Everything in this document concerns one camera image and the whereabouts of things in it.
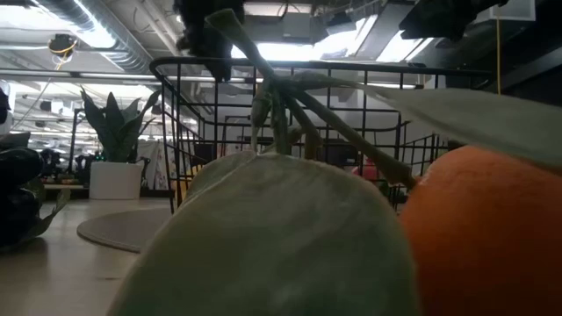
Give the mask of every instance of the metal grid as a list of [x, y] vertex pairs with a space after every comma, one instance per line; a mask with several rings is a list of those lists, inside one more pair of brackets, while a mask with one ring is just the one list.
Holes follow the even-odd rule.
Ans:
[[[168, 97], [170, 102], [170, 111], [167, 111], [166, 107], [162, 107], [162, 126], [163, 130], [163, 144], [165, 148], [170, 148], [173, 151], [174, 162], [177, 165], [177, 174], [174, 176], [170, 173], [169, 167], [169, 154], [168, 150], [164, 150], [166, 159], [166, 176], [168, 178], [168, 186], [172, 187], [172, 182], [176, 182], [178, 190], [176, 190], [176, 197], [170, 199], [170, 207], [172, 212], [174, 211], [174, 202], [179, 206], [183, 200], [182, 190], [179, 190], [181, 183], [184, 183], [185, 188], [189, 188], [190, 180], [192, 175], [188, 170], [191, 170], [191, 162], [193, 159], [199, 159], [200, 162], [206, 162], [206, 159], [197, 157], [194, 154], [194, 147], [199, 144], [210, 144], [213, 148], [212, 160], [225, 155], [227, 153], [227, 146], [234, 145], [235, 150], [242, 151], [244, 147], [248, 147], [250, 144], [249, 135], [251, 130], [251, 124], [249, 123], [249, 114], [251, 109], [251, 104], [226, 104], [219, 102], [219, 91], [220, 85], [226, 83], [214, 83], [213, 86], [213, 102], [211, 103], [201, 103], [201, 102], [191, 102], [182, 94], [182, 82], [193, 81], [193, 82], [206, 82], [209, 83], [208, 77], [198, 78], [193, 75], [185, 75], [182, 70], [188, 65], [201, 65], [204, 62], [212, 62], [216, 60], [212, 59], [202, 59], [202, 58], [191, 58], [191, 57], [169, 57], [162, 58], [153, 61], [150, 65], [150, 69], [155, 77], [162, 83], [162, 104], [164, 104], [164, 96]], [[230, 63], [235, 67], [253, 67], [248, 60], [231, 60]], [[490, 77], [490, 73], [483, 71], [471, 71], [471, 70], [453, 70], [453, 69], [435, 69], [435, 68], [418, 68], [418, 67], [399, 67], [390, 65], [366, 65], [366, 64], [351, 64], [351, 63], [333, 63], [333, 62], [321, 62], [321, 61], [277, 61], [271, 62], [271, 66], [275, 69], [290, 69], [291, 74], [295, 73], [295, 69], [322, 69], [327, 71], [328, 75], [332, 75], [334, 70], [350, 70], [350, 71], [360, 71], [363, 72], [363, 83], [367, 84], [370, 72], [377, 73], [389, 73], [396, 74], [400, 79], [400, 89], [404, 88], [404, 76], [405, 74], [414, 75], [434, 75], [435, 76], [435, 87], [439, 88], [439, 76], [440, 75], [453, 75], [459, 77], [465, 77], [468, 80], [469, 87], [472, 87], [473, 82], [477, 82], [473, 79], [487, 79]], [[256, 86], [262, 81], [262, 78], [257, 73], [256, 68], [253, 68], [253, 75], [251, 77], [245, 78], [233, 78], [230, 83], [244, 83], [252, 84], [252, 95], [256, 94]], [[423, 174], [428, 165], [433, 162], [440, 152], [446, 150], [446, 142], [441, 139], [437, 134], [430, 134], [421, 137], [417, 140], [407, 141], [408, 126], [411, 122], [406, 121], [402, 118], [402, 115], [395, 110], [390, 109], [372, 109], [367, 107], [367, 96], [363, 96], [363, 107], [360, 108], [348, 108], [348, 107], [335, 107], [331, 104], [331, 92], [332, 89], [327, 88], [327, 102], [325, 105], [335, 112], [358, 112], [361, 115], [361, 126], [355, 128], [361, 135], [370, 143], [382, 150], [392, 151], [392, 155], [395, 159], [398, 159], [414, 168], [419, 168], [419, 176]], [[184, 107], [188, 110], [193, 118], [198, 121], [198, 130], [191, 130], [186, 124], [180, 119], [180, 107]], [[210, 107], [212, 109], [213, 119], [207, 119], [204, 115], [201, 115], [201, 109], [204, 107]], [[245, 115], [231, 115], [225, 116], [222, 121], [219, 121], [221, 110], [227, 108], [242, 108], [245, 109]], [[396, 120], [396, 125], [390, 128], [369, 128], [367, 126], [368, 115], [370, 113], [385, 113], [391, 114]], [[245, 119], [247, 123], [230, 122], [231, 119]], [[167, 135], [166, 124], [168, 120], [171, 121], [172, 137]], [[292, 115], [289, 116], [289, 124], [293, 123]], [[211, 127], [213, 131], [213, 136], [206, 137], [205, 131], [207, 127]], [[328, 125], [318, 125], [316, 126], [321, 133], [324, 145], [320, 150], [324, 151], [324, 155], [320, 155], [320, 160], [325, 161], [322, 157], [327, 158], [328, 153], [331, 148], [338, 146], [346, 146], [342, 143], [333, 142], [334, 136], [337, 139], [340, 138], [337, 131]], [[226, 137], [227, 129], [238, 129], [240, 138], [238, 140], [228, 140]], [[269, 125], [265, 125], [263, 130], [269, 128]], [[378, 144], [377, 136], [383, 133], [392, 133], [393, 142], [390, 144]], [[267, 145], [267, 142], [258, 142], [261, 146]], [[298, 142], [293, 145], [292, 152], [293, 155], [302, 156], [302, 147], [304, 143]], [[363, 154], [358, 153], [357, 158], [354, 162], [350, 162], [349, 166], [358, 167], [358, 173], [360, 176], [364, 173], [364, 158]], [[380, 179], [377, 171], [377, 181], [384, 182], [384, 179]], [[388, 198], [391, 203], [396, 207], [399, 203], [404, 202], [405, 188], [403, 187], [393, 187], [388, 191]]]

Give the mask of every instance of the beige rug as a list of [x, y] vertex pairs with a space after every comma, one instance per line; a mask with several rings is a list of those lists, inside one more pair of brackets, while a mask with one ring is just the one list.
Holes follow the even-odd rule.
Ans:
[[121, 212], [87, 220], [76, 231], [87, 241], [139, 253], [170, 218], [169, 209]]

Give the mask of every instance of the green leaf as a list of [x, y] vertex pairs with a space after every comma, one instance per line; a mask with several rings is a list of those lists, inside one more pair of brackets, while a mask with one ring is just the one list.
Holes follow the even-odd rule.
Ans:
[[139, 136], [142, 135], [144, 133], [144, 131], [148, 128], [148, 126], [150, 125], [150, 123], [152, 123], [156, 118], [152, 118], [150, 119], [147, 123], [144, 124], [144, 126], [142, 127], [142, 129], [139, 132]]
[[41, 208], [45, 198], [47, 198], [47, 191], [45, 190], [45, 185], [41, 182], [41, 179], [38, 177], [34, 178], [32, 181], [24, 185], [24, 189], [33, 192], [39, 202], [39, 208]]
[[56, 199], [56, 205], [51, 211], [51, 214], [45, 217], [44, 219], [42, 219], [39, 224], [34, 226], [32, 229], [30, 229], [29, 232], [27, 232], [27, 234], [25, 235], [25, 238], [21, 242], [26, 242], [46, 232], [47, 229], [51, 226], [51, 223], [53, 222], [53, 219], [56, 216], [56, 214], [58, 214], [64, 208], [64, 206], [68, 203], [69, 200], [70, 200], [70, 190], [68, 189], [61, 190], [59, 196]]
[[361, 88], [455, 140], [562, 168], [560, 107], [476, 90]]
[[99, 141], [102, 143], [111, 159], [112, 153], [118, 148], [119, 143], [108, 126], [104, 114], [96, 104], [94, 104], [93, 100], [84, 89], [82, 90], [82, 99], [84, 101], [86, 119], [88, 119], [88, 123], [96, 130]]
[[137, 117], [137, 111], [139, 111], [139, 102], [141, 98], [134, 100], [131, 105], [127, 106], [127, 108], [121, 111], [121, 115], [123, 115], [123, 119], [125, 119], [125, 123]]
[[250, 122], [252, 124], [251, 147], [254, 151], [257, 151], [257, 133], [260, 128], [263, 127], [263, 124], [265, 124], [267, 116], [271, 111], [271, 105], [273, 104], [273, 95], [270, 93], [270, 89], [271, 80], [265, 79], [252, 101]]
[[107, 105], [105, 106], [105, 120], [112, 131], [113, 135], [117, 135], [119, 129], [125, 124], [125, 119], [121, 114], [121, 110], [117, 104], [117, 100], [112, 92], [107, 97]]
[[361, 178], [242, 152], [205, 166], [187, 196], [109, 316], [421, 314], [407, 238]]
[[119, 129], [117, 139], [119, 140], [119, 148], [116, 150], [114, 157], [112, 158], [112, 162], [126, 162], [126, 158], [131, 153], [131, 149], [133, 149], [134, 143], [139, 139], [139, 131], [142, 127], [142, 120], [144, 118], [145, 113], [156, 104], [158, 101], [158, 97], [160, 96], [161, 92], [156, 91], [154, 92], [149, 98], [147, 103], [145, 104], [144, 108], [137, 115], [136, 118], [125, 123], [121, 129]]

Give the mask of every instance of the pipe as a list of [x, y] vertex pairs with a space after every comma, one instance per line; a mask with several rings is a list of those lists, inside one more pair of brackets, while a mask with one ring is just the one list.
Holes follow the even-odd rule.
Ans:
[[47, 14], [71, 25], [70, 30], [95, 48], [125, 53], [103, 53], [127, 73], [145, 74], [152, 57], [115, 17], [102, 0], [31, 0]]
[[0, 50], [42, 50], [48, 49], [45, 45], [11, 45], [9, 43], [0, 43]]
[[150, 15], [150, 12], [148, 12], [147, 7], [145, 7], [142, 4], [142, 1], [141, 0], [133, 0], [133, 2], [135, 4], [135, 6], [137, 7], [137, 9], [140, 11], [140, 13], [144, 14], [144, 16], [147, 18], [147, 21], [150, 24], [150, 27], [152, 27], [152, 29], [156, 32], [156, 35], [158, 35], [160, 40], [170, 50], [170, 52], [173, 53], [174, 56], [181, 56], [179, 51], [177, 51], [176, 45], [166, 36], [166, 34], [164, 34], [164, 32], [162, 31], [162, 28], [160, 28], [160, 26], [153, 19], [152, 15]]
[[[0, 42], [0, 50], [43, 50], [49, 49], [40, 43], [19, 43], [19, 42]], [[126, 54], [126, 50], [115, 50], [112, 48], [91, 48], [91, 47], [75, 47], [75, 52], [93, 53], [93, 54]]]

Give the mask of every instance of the orange fruit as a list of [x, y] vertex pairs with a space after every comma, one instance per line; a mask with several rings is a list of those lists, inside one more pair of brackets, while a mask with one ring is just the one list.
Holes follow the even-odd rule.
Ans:
[[462, 147], [429, 168], [400, 222], [424, 315], [562, 315], [562, 176]]

